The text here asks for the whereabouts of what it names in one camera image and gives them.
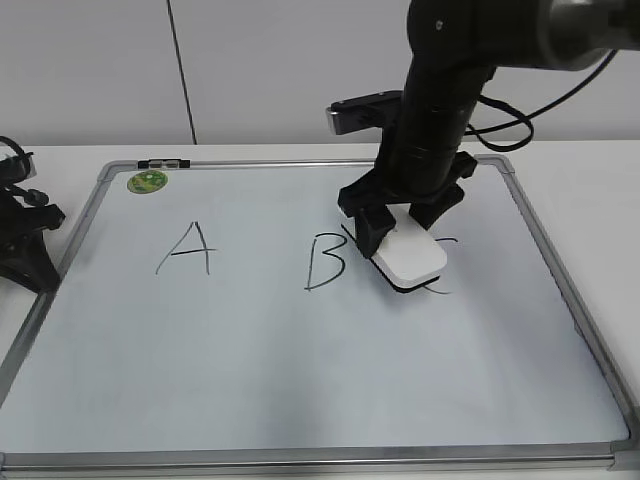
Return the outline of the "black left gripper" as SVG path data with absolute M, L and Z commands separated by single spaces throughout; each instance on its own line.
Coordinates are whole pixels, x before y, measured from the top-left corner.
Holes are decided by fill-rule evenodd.
M 33 293 L 55 291 L 61 278 L 42 231 L 57 230 L 65 218 L 42 191 L 2 187 L 1 277 Z

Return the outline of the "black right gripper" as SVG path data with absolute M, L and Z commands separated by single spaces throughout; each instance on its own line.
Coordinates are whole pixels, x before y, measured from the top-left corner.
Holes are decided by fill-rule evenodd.
M 411 205 L 409 215 L 428 231 L 464 199 L 458 181 L 471 177 L 475 169 L 476 160 L 466 152 L 380 152 L 374 167 L 338 195 L 341 211 L 354 218 L 361 255 L 370 259 L 396 226 L 389 205 Z

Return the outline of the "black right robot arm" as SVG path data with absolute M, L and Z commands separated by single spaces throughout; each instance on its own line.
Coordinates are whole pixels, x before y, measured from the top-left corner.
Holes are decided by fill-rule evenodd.
M 460 150 L 483 88 L 500 67 L 580 71 L 639 46 L 635 1 L 414 1 L 407 15 L 412 60 L 400 91 L 328 107 L 333 131 L 382 132 L 374 167 L 342 188 L 338 204 L 355 242 L 373 256 L 405 204 L 431 227 L 464 196 L 476 163 Z

